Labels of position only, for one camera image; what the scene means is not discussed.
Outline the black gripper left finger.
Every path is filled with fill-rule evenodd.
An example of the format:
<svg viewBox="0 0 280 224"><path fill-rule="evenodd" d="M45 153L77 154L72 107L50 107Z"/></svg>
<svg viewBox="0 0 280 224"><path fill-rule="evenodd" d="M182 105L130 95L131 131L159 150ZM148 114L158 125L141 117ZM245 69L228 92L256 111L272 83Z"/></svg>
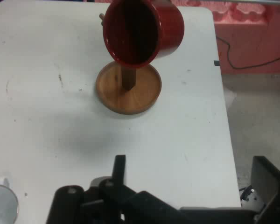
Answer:
<svg viewBox="0 0 280 224"><path fill-rule="evenodd" d="M48 224L183 224L185 216L146 191L124 184L126 156L116 155L111 177L84 190L59 188L53 197Z"/></svg>

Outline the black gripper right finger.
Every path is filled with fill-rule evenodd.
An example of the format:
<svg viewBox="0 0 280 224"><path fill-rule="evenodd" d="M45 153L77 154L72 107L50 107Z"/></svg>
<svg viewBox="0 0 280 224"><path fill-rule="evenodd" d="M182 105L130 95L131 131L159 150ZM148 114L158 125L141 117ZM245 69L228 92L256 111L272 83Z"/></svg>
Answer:
<svg viewBox="0 0 280 224"><path fill-rule="evenodd" d="M252 160L251 185L265 204L257 224L280 224L280 171L264 156Z"/></svg>

